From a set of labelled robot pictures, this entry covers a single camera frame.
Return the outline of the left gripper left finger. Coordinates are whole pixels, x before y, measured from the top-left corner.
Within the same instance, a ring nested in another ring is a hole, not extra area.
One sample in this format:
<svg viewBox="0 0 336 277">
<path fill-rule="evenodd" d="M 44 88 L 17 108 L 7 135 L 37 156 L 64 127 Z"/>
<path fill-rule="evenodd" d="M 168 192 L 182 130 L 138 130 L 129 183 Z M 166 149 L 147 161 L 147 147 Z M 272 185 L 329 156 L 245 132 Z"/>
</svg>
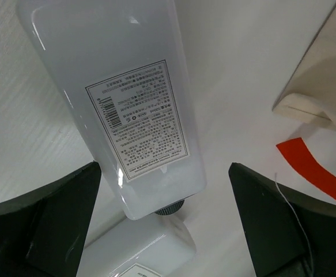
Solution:
<svg viewBox="0 0 336 277">
<path fill-rule="evenodd" d="M 0 276 L 76 276 L 101 180 L 97 162 L 0 203 Z"/>
</svg>

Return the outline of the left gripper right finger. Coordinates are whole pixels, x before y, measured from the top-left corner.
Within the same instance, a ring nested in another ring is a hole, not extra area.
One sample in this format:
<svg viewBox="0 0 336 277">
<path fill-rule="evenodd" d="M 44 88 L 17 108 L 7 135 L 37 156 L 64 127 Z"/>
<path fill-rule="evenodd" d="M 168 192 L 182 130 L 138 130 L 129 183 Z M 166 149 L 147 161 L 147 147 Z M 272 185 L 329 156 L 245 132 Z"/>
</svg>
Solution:
<svg viewBox="0 0 336 277">
<path fill-rule="evenodd" d="M 336 276 L 336 205 L 240 163 L 228 174 L 256 276 Z"/>
</svg>

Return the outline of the white bottle black cap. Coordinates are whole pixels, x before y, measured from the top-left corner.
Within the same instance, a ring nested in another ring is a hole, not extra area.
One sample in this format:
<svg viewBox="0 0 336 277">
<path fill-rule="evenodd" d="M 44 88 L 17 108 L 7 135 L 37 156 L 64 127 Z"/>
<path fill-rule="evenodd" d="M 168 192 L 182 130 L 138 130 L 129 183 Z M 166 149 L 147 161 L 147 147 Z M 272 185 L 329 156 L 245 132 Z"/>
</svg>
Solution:
<svg viewBox="0 0 336 277">
<path fill-rule="evenodd" d="M 83 251 L 77 276 L 168 276 L 196 254 L 174 215 L 125 219 Z"/>
</svg>

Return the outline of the canvas bag orange handles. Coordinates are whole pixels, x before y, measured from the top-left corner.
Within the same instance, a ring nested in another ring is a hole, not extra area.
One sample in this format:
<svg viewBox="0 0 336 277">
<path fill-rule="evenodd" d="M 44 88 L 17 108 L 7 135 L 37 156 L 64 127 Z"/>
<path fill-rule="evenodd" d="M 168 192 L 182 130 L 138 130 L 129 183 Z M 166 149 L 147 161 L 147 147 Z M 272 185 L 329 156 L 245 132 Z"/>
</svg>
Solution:
<svg viewBox="0 0 336 277">
<path fill-rule="evenodd" d="M 336 4 L 311 40 L 272 111 L 306 125 L 336 131 Z M 295 172 L 336 200 L 336 176 L 320 165 L 302 138 L 290 138 L 276 147 Z"/>
</svg>

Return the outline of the white bottle text label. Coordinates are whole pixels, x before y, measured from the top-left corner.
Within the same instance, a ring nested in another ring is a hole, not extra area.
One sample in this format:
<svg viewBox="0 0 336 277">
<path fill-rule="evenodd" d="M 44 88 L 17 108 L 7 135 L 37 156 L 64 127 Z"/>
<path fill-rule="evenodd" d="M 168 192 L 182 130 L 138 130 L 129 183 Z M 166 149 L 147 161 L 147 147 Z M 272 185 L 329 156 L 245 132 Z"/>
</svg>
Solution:
<svg viewBox="0 0 336 277">
<path fill-rule="evenodd" d="M 128 218 L 204 190 L 174 1 L 18 1 L 16 11 Z"/>
</svg>

